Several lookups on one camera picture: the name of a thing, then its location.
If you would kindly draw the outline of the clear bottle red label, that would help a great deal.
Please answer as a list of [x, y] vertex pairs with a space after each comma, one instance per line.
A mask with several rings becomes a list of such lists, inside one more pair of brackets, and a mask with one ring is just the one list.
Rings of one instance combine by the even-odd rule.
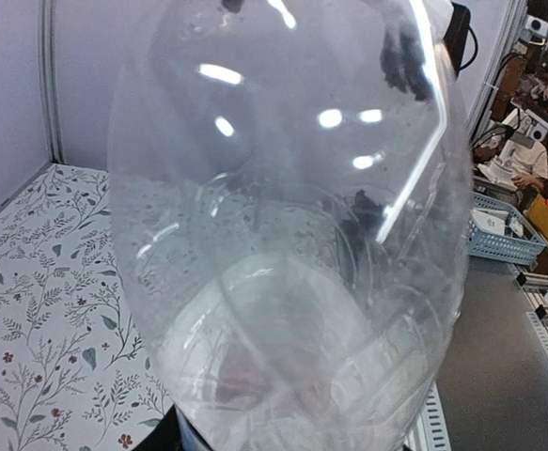
[[189, 443], [397, 450], [460, 313], [447, 1], [159, 1], [108, 137], [118, 267]]

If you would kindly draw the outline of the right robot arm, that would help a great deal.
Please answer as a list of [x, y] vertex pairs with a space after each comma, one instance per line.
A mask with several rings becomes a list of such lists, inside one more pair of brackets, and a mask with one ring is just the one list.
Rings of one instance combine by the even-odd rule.
[[[471, 66], [478, 57], [479, 43], [478, 37], [471, 25], [471, 11], [468, 7], [452, 2], [453, 7], [450, 23], [447, 27], [444, 43], [450, 56], [450, 60], [458, 77], [462, 70]], [[464, 62], [463, 56], [468, 38], [471, 37], [474, 50], [470, 58]]]

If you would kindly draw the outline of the blue plastic basket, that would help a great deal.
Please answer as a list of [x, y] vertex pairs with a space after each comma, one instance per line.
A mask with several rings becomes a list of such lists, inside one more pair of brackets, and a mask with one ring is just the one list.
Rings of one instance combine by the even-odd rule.
[[515, 207], [482, 194], [473, 194], [468, 233], [471, 257], [531, 265], [546, 248], [544, 238]]

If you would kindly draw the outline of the floral table mat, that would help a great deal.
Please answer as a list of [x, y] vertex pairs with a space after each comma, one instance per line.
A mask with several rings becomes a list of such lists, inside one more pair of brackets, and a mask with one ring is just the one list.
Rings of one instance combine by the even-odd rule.
[[54, 164], [0, 211], [0, 450], [177, 450], [124, 299], [108, 177]]

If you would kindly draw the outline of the person in white shirt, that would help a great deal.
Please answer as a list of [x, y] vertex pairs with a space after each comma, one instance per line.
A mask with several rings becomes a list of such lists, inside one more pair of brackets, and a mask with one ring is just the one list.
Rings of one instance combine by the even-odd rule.
[[544, 188], [548, 179], [547, 150], [542, 142], [535, 141], [531, 148], [508, 141], [501, 154], [507, 152], [506, 158], [498, 156], [498, 164], [507, 165], [510, 181], [518, 189], [534, 187], [538, 191]]

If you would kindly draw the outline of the left aluminium frame post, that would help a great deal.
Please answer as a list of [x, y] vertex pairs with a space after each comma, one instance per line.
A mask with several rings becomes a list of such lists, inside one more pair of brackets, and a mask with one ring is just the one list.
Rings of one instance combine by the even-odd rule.
[[39, 94], [51, 163], [66, 162], [58, 109], [55, 65], [55, 1], [39, 0]]

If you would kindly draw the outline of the aluminium frame post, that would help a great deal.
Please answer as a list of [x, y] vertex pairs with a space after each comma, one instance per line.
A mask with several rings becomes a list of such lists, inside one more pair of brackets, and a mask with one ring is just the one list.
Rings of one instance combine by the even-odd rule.
[[58, 109], [55, 65], [55, 1], [39, 0], [39, 94], [51, 163], [66, 162]]
[[523, 27], [526, 1], [465, 1], [472, 13], [471, 27], [478, 38], [478, 56], [462, 72], [459, 85], [468, 111], [471, 138], [488, 118], [488, 101], [496, 91], [495, 78]]

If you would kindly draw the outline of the right aluminium frame post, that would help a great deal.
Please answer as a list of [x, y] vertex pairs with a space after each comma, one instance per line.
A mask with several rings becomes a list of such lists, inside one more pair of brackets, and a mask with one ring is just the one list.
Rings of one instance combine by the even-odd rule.
[[496, 91], [495, 78], [523, 27], [526, 1], [465, 1], [472, 13], [471, 27], [478, 38], [478, 56], [462, 72], [459, 85], [468, 111], [471, 138], [488, 118], [488, 101]]

